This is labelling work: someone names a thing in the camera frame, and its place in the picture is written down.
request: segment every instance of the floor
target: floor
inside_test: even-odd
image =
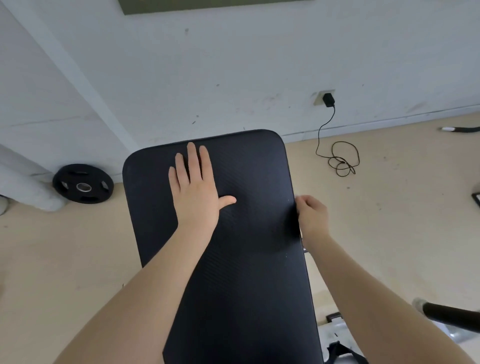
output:
[[[332,235],[407,301],[480,308],[480,114],[324,138],[354,143],[361,164],[340,178],[317,142],[288,144],[296,194],[328,207]],[[349,149],[339,148],[347,160]],[[317,321],[336,311],[306,254]],[[85,322],[140,269],[122,184],[99,205],[46,213],[12,204],[0,217],[0,362],[51,363]],[[463,345],[480,362],[480,340]]]

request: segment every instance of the person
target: person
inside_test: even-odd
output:
[[[178,228],[75,336],[56,364],[163,362],[180,300],[219,211],[236,202],[233,196],[218,197],[207,149],[199,148],[201,167],[195,145],[189,143],[187,149],[190,178],[181,154],[168,171]],[[302,242],[369,363],[473,363],[432,322],[348,256],[330,236],[327,209],[321,202],[307,195],[295,201]]]

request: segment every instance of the weight plate center hole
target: weight plate center hole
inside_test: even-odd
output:
[[[77,184],[77,190],[80,192],[90,192],[92,190],[92,186],[90,186],[88,183],[78,183]]]

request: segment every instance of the forearm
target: forearm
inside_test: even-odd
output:
[[[177,230],[55,363],[161,362],[183,292],[210,238],[198,229]]]
[[[433,323],[358,265],[331,237],[309,242],[318,269],[370,363],[473,363]]]

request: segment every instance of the green board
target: green board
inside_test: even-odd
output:
[[[179,10],[221,8],[224,6],[271,4],[299,0],[119,0],[125,15],[147,12],[174,12]]]

